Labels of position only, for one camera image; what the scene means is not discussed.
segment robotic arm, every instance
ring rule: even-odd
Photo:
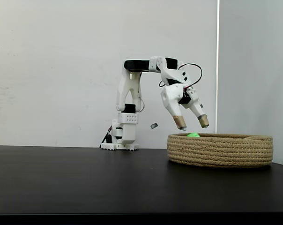
[[[198,118],[202,128],[209,125],[207,115],[202,110],[199,97],[191,79],[180,66],[182,62],[164,57],[151,57],[150,60],[126,60],[122,68],[122,77],[117,92],[117,110],[120,111],[118,119],[112,121],[110,135],[106,135],[106,143],[101,144],[102,149],[135,150],[138,144],[135,141],[135,128],[138,123],[137,112],[141,111],[140,78],[142,72],[155,72],[161,74],[165,87],[161,97],[165,108],[173,117],[178,129],[186,130],[186,123],[181,114],[179,105],[189,108]],[[127,94],[131,92],[132,104],[126,104]]]

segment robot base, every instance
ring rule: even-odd
[[[118,143],[102,143],[101,144],[101,149],[105,150],[138,150],[139,149],[139,144],[118,144]]]

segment white wall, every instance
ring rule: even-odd
[[[283,164],[283,0],[221,0],[217,130],[272,135]]]
[[[157,55],[202,66],[196,87],[210,127],[183,115],[189,131],[213,133],[216,0],[0,0],[0,144],[97,147],[117,117],[123,59]],[[143,148],[165,148],[179,132],[159,82],[142,75]]]

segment green ball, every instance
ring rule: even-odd
[[[188,135],[186,135],[187,137],[200,137],[200,135],[198,133],[189,133]]]

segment jute basket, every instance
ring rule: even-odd
[[[260,135],[199,134],[169,135],[169,160],[196,166],[251,168],[269,165],[273,138]]]

